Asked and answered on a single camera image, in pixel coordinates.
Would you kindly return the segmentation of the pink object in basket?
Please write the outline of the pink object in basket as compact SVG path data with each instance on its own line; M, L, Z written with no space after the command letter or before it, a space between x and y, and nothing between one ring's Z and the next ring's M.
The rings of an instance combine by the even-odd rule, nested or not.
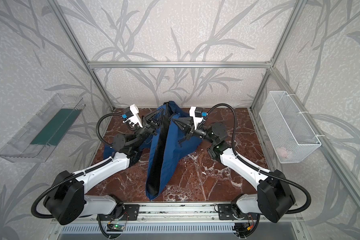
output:
M280 159L283 159L284 161L286 161L287 159L289 159L292 155L292 152L287 150L286 148L284 147L281 147L281 148L277 148L276 150L278 156Z

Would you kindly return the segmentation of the green circuit board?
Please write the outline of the green circuit board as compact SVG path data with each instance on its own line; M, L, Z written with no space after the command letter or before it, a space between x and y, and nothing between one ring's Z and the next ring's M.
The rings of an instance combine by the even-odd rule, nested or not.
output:
M114 224L114 223L107 224L108 232L123 232L124 228L125 228L125 225Z

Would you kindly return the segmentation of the right base wiring connector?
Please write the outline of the right base wiring connector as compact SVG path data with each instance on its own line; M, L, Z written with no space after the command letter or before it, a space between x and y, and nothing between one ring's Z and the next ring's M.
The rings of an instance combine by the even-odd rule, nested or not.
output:
M233 226L233 233L239 239L246 239L256 230L256 228L257 224L235 223Z

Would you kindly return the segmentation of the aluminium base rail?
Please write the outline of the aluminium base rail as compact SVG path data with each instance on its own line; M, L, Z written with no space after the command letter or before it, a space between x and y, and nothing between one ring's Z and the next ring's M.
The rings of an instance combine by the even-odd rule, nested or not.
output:
M118 204L109 214L84 213L80 220L101 220L104 222L133 223L214 223L214 222L253 222L266 220L255 213L240 214L234 211L230 202L152 202Z

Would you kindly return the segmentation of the clear plastic wall bin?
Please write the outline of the clear plastic wall bin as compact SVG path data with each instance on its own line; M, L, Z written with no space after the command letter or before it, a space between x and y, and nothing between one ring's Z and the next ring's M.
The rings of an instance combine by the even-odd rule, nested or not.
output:
M82 97L55 94L0 149L11 163L44 163L86 107Z

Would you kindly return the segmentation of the blue zip-up jacket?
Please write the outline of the blue zip-up jacket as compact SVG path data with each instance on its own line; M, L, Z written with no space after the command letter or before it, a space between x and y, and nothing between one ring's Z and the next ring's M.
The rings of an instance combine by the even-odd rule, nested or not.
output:
M100 134L100 124L112 114L102 116L96 125L96 134L99 140L108 149L132 157L131 164L139 161L143 149L150 150L146 181L146 196L149 200L154 200L161 194L174 175L179 161L195 152L202 142L199 138L193 138L183 142L180 147L179 140L184 137L184 133L172 122L172 118L191 116L174 101L165 102L157 109L161 108L166 109L162 125L157 130L156 136L151 135L145 141L138 141L135 137L135 131L140 128L138 125L133 127L131 123L125 123L134 133L132 135L117 134L111 143L107 142Z

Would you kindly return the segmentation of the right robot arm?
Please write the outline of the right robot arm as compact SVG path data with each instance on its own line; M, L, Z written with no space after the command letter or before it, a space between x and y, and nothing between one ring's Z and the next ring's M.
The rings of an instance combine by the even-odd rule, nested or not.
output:
M290 186L276 178L284 178L282 172L269 171L234 154L233 148L226 142L228 132L223 123L216 122L200 129L195 128L192 117L173 119L173 123L185 134L180 144L193 138L209 142L210 157L238 173L257 190L256 194L242 194L231 201L232 212L237 219L247 214L261 214L277 223L295 204Z

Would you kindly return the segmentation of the aluminium cage frame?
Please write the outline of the aluminium cage frame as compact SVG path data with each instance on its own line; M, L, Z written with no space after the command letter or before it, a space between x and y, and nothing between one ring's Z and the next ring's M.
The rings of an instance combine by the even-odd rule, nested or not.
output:
M150 61L150 62L91 62L87 59L84 54L83 48L80 46L77 37L74 34L72 27L69 24L69 21L65 17L62 7L59 5L58 1L48 1L49 9L51 13L57 18L58 23L63 29L64 33L67 35L68 40L75 49L75 52L79 55L81 62L84 64L85 70L90 75L92 81L95 83L98 90L100 90L102 97L106 100L108 106L111 109L115 108L115 105L112 104L109 95L105 91L105 87L100 83L100 80L96 77L94 73L95 68L127 68L127 69L142 69L142 68L181 68L181 69L191 69L191 68L239 68L239 69L266 69L266 75L264 76L262 83L256 93L256 98L254 102L258 101L261 92L264 90L265 85L270 76L272 76L278 85L285 91L287 91L298 106L298 108L304 111L305 118L308 124L312 127L313 132L318 135L319 140L321 141L321 152L325 156L327 162L333 169L333 172L337 175L338 179L343 184L344 188L348 191L349 196L353 199L355 205L360 209L360 183L357 178L351 173L351 170L348 169L345 162L341 159L340 155L337 153L336 149L331 144L329 138L324 134L321 128L315 122L313 115L309 114L306 107L299 100L299 98L294 94L292 88L287 84L286 80L281 75L280 71L276 67L276 63L280 58L280 55L287 44L288 39L292 35L293 29L297 25L299 18L301 17L304 7L307 5L307 1L295 1L292 13L289 17L287 25L282 33L282 36L279 40L279 43L276 47L275 53L269 61L262 62L164 62L164 61Z

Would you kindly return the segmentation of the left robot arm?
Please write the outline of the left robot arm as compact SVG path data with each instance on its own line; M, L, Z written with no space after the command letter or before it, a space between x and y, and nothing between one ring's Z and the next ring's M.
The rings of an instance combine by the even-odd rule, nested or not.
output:
M63 226L91 215L119 218L123 203L117 197L88 196L87 192L103 180L138 163L146 140L157 135L164 115L165 110L158 109L140 120L137 112L124 113L124 119L140 125L134 134L114 136L111 148L115 152L107 159L74 173L63 171L58 174L53 185L33 203L32 215L41 219L54 218Z

